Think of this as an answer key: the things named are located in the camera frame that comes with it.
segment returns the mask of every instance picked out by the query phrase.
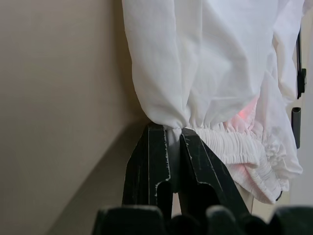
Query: white garment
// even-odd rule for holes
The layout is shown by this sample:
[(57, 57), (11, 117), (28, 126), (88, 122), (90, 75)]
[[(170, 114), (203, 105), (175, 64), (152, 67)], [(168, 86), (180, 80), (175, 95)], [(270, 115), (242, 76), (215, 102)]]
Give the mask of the white garment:
[(123, 1), (146, 115), (176, 138), (181, 128), (194, 129), (233, 179), (267, 203), (302, 172), (285, 111), (296, 94), (291, 62), (302, 6), (303, 0)]

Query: beige wall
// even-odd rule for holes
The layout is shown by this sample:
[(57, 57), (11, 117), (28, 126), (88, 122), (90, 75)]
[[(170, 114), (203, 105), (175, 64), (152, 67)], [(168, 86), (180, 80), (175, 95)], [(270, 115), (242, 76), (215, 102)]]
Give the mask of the beige wall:
[(121, 7), (0, 1), (0, 234), (45, 234), (103, 156), (125, 167), (144, 115)]

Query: black clip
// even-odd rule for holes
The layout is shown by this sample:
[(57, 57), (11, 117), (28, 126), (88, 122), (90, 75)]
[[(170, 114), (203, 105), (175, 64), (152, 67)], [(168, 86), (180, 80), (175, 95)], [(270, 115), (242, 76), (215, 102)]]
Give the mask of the black clip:
[(301, 29), (297, 38), (297, 86), (298, 86), (298, 97), (299, 99), (305, 91), (307, 84), (307, 70), (302, 68), (302, 58), (301, 58)]
[[(190, 129), (180, 136), (179, 172), (172, 171), (166, 132), (161, 125), (149, 124), (127, 165), (123, 205), (157, 206), (165, 220), (171, 219), (173, 192), (179, 192), (182, 212), (200, 223), (212, 205), (229, 208), (236, 218), (249, 214), (226, 166)], [(174, 191), (174, 178), (179, 187)]]

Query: white cloth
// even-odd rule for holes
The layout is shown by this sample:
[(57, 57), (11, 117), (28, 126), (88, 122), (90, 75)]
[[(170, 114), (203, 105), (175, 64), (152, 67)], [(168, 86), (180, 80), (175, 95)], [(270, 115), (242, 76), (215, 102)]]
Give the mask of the white cloth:
[(291, 62), (302, 6), (303, 0), (123, 1), (146, 115), (176, 135), (194, 129), (233, 179), (267, 203), (302, 172), (285, 111), (296, 95)]

